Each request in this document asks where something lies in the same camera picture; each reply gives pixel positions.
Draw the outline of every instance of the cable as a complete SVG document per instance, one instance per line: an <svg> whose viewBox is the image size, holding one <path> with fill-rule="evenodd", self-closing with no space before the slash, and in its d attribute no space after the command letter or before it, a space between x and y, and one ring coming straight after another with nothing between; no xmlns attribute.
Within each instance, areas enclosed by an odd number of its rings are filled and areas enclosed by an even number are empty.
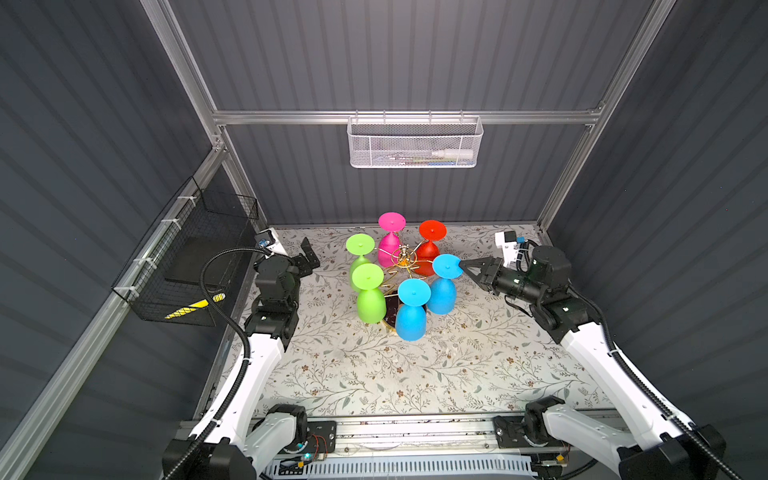
<svg viewBox="0 0 768 480"><path fill-rule="evenodd" d="M324 444L324 445L325 445L325 447L326 447L326 451L325 451L325 454L326 454L326 455L328 455L328 442L326 442L326 438L325 438L324 436L322 436L322 435L315 435L315 434L312 434L312 436L313 436L313 437L315 437L315 442L317 442L317 445L319 445L319 444L320 444L320 442L318 442L318 440L319 440L319 439L322 439L322 440L323 440L323 444Z"/></svg>
<svg viewBox="0 0 768 480"><path fill-rule="evenodd" d="M560 475L557 480L571 480L571 478L575 478L581 475L582 473L586 472L587 470L589 470L590 468L594 467L597 464L598 464L598 461L593 458L589 462L583 464L581 467L576 468L575 470L568 472L566 474Z"/></svg>
<svg viewBox="0 0 768 480"><path fill-rule="evenodd" d="M529 247L533 245L533 247L538 247L538 243L534 242L533 240L526 240L525 242L520 244L520 247L518 248L518 259L515 262L516 267L518 268L518 272L524 271L522 269L521 261L525 258L525 271L531 269L531 257L528 254Z"/></svg>
<svg viewBox="0 0 768 480"><path fill-rule="evenodd" d="M573 285L570 283L570 280L568 281L571 292L585 301L589 306L591 306L595 312L598 313L598 316L600 317L600 324L603 328L603 336L605 337L605 345L608 347L609 352L613 352L616 350L616 343L614 343L613 339L611 338L611 332L608 330L608 322L605 318L605 314L603 313L603 310L600 309L600 307L593 302L592 300L588 299L587 297L581 295L579 292L576 291L576 289L573 287ZM701 441L701 439L696 435L695 432L693 432L691 429L688 428L687 425L685 425L679 418L674 416L674 413L672 410L670 410L664 402L659 399L659 397L653 393L647 385L645 385L645 382L640 380L640 378L635 375L634 371L627 365L627 363L624 361L624 358L622 355L618 355L618 351L615 352L614 355L611 355L616 363L621 367L621 369L624 371L624 373L627 374L627 376L632 380L632 382L645 394L646 397L649 398L650 401L652 401L657 408L661 411L661 413L664 415L665 418L671 417L672 423L680 429L682 433L684 433L695 445L698 447L699 450L701 450L707 457L709 457L713 462L715 462L715 465L723 471L724 474L728 476L728 478L731 478L732 480L742 480L742 478L737 474L726 462L723 462L720 457L717 456L715 452L712 451L712 449L707 446L704 442Z"/></svg>
<svg viewBox="0 0 768 480"><path fill-rule="evenodd" d="M293 260L291 260L290 257L287 255L283 255L281 253L275 253L271 252L269 250L265 250L263 248L254 248L254 247L237 247L237 248L230 248L228 250L223 250L211 257L204 265L203 268L200 270L200 290L203 292L203 297L205 297L205 300L208 301L208 306L211 307L214 312L218 313L220 316L222 316L226 321L227 324L232 328L232 330L235 331L238 337L240 337L240 341L243 343L243 362L240 364L240 371L237 372L237 377L235 377L234 384L232 385L232 388L227 393L227 396L224 397L224 401L222 401L221 406L214 414L213 420L208 422L208 425L205 426L205 429L203 429L202 432L195 438L195 440L190 443L190 446L187 448L187 451L181 456L181 458L178 459L176 462L176 465L171 467L170 470L168 470L168 473L163 477L163 480L169 480L170 478L173 478L181 469L181 467L184 466L185 463L187 463L190 458L192 458L197 451L200 449L200 447L203 445L203 442L205 442L205 439L210 435L210 433L216 428L217 421L221 420L221 417L224 416L224 413L229 408L230 404L232 403L232 399L234 399L234 396L237 394L237 390L240 388L240 385L243 383L243 379L245 378L245 373L248 370L248 364L249 362L246 362L246 359L250 358L250 342L248 341L248 335L246 335L245 331L240 328L240 325L237 324L234 319L232 319L231 316L227 315L221 307L214 302L213 296L208 291L208 288L205 287L205 273L208 270L208 267L212 264L212 262L223 256L227 255L229 253L235 253L235 252L258 252L267 256L271 255L277 255L278 257L285 257L288 259L288 261L291 262L293 265Z"/></svg>
<svg viewBox="0 0 768 480"><path fill-rule="evenodd" d="M515 300L515 298L513 296L504 295L504 303L506 303L507 305L509 305L513 309L517 310L518 312L524 313L525 315L530 316L531 318L533 318L533 315L528 313L528 311L526 309L524 309L523 307L521 307L519 305L515 305L515 301L514 300Z"/></svg>

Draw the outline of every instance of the plastic wine glass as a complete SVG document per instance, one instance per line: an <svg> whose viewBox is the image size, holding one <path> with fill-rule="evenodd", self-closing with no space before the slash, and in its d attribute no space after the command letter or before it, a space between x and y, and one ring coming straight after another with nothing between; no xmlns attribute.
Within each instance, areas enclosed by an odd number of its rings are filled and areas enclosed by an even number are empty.
<svg viewBox="0 0 768 480"><path fill-rule="evenodd" d="M432 268L439 278L435 279L429 286L431 292L427 302L429 311L438 315L446 315L453 311L453 307L456 305L456 285L454 285L453 279L459 278L464 273L458 266L460 261L461 259L456 255L444 253L438 255L432 262Z"/></svg>
<svg viewBox="0 0 768 480"><path fill-rule="evenodd" d="M376 241L373 237L364 233L358 233L346 239L347 251L352 255L358 255L358 257L355 258L355 261L352 262L352 266L349 268L349 285L357 293L360 293L361 290L352 281L352 274L358 266L363 265L364 263L371 263L365 255L373 252L374 248L376 248Z"/></svg>
<svg viewBox="0 0 768 480"><path fill-rule="evenodd" d="M365 323L381 322L386 315L386 299L379 290L384 281L384 270L373 263L364 263L352 273L353 285L359 288L357 316Z"/></svg>
<svg viewBox="0 0 768 480"><path fill-rule="evenodd" d="M379 226L389 232L379 242L379 264L393 266L397 263L395 252L400 248L400 239L395 232L406 227L406 218L397 212L387 212L379 217Z"/></svg>
<svg viewBox="0 0 768 480"><path fill-rule="evenodd" d="M429 285L424 280L409 278L400 283L397 295L404 305L397 312L395 331L400 338L415 342L427 331L427 312L423 305L431 295Z"/></svg>
<svg viewBox="0 0 768 480"><path fill-rule="evenodd" d="M435 242L444 239L448 229L437 220L427 220L419 225L419 233L427 241L416 249L416 259L421 261L416 262L418 267L413 271L419 275L432 276L435 274L432 263L425 260L434 260L440 254Z"/></svg>

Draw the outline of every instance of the gray wall panel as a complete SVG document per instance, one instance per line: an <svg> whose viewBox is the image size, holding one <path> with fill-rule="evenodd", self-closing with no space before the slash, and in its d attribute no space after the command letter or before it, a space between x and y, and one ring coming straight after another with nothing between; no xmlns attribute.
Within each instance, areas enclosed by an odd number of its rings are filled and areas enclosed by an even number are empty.
<svg viewBox="0 0 768 480"><path fill-rule="evenodd" d="M489 125L478 166L365 169L349 165L342 125L230 125L272 224L533 220L578 141L578 125Z"/></svg>
<svg viewBox="0 0 768 480"><path fill-rule="evenodd" d="M568 110L600 101L650 0L171 2L225 110Z"/></svg>
<svg viewBox="0 0 768 480"><path fill-rule="evenodd" d="M765 2L679 1L549 231L745 478L768 467L767 22Z"/></svg>
<svg viewBox="0 0 768 480"><path fill-rule="evenodd" d="M210 143L137 2L3 2L0 124L4 444ZM129 316L28 478L155 478L220 333Z"/></svg>

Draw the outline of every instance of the wire basket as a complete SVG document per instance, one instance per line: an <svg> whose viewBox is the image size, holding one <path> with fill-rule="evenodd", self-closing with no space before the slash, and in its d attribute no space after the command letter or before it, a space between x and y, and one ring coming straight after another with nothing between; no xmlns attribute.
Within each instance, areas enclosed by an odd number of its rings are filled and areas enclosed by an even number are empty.
<svg viewBox="0 0 768 480"><path fill-rule="evenodd" d="M112 290L141 319L215 326L211 308L199 304L204 299L198 285L200 268L221 250L255 247L257 212L255 198L198 189L174 219L161 221L162 233L150 252L137 258L141 247L137 248L118 277L123 279L131 264L139 263L134 278L116 281ZM249 252L231 253L208 269L207 289L228 315L251 257Z"/></svg>
<svg viewBox="0 0 768 480"><path fill-rule="evenodd" d="M477 164L480 117L350 117L349 162L355 168L471 168Z"/></svg>

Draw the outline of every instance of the white bottle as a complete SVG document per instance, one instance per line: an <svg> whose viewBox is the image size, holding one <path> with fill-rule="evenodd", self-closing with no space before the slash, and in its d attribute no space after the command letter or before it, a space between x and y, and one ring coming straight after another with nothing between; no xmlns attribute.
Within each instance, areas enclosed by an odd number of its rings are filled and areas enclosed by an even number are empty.
<svg viewBox="0 0 768 480"><path fill-rule="evenodd" d="M471 160L475 152L470 148L446 148L432 152L433 157L437 158L458 158L461 160Z"/></svg>

